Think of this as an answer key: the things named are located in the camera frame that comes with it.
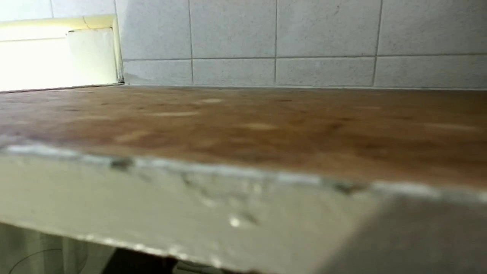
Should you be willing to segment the upper wall cabinet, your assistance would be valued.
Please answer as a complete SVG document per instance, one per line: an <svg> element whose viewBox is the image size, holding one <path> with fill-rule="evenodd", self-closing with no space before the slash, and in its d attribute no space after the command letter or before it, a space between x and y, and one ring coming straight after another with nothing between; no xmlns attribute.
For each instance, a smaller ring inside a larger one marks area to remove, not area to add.
<svg viewBox="0 0 487 274"><path fill-rule="evenodd" d="M252 274L487 274L480 92L0 96L5 224Z"/></svg>

